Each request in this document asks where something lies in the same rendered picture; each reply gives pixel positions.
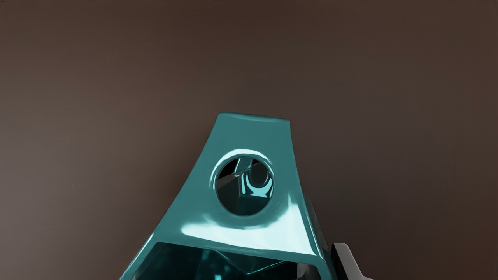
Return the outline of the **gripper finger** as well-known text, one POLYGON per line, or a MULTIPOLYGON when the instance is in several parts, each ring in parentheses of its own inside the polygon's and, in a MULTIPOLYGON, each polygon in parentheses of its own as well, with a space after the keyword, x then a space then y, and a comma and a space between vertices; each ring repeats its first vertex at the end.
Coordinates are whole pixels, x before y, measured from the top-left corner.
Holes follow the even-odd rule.
POLYGON ((331 259, 338 280, 373 280, 362 274, 347 244, 333 243, 331 245, 331 259))

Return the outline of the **teal faceted mug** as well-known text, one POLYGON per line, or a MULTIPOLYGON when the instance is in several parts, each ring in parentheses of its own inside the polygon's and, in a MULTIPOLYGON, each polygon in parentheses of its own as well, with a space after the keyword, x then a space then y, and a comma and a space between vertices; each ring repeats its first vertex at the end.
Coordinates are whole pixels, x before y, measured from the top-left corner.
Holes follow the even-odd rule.
POLYGON ((290 122, 220 113, 119 280, 338 280, 301 189, 290 122))

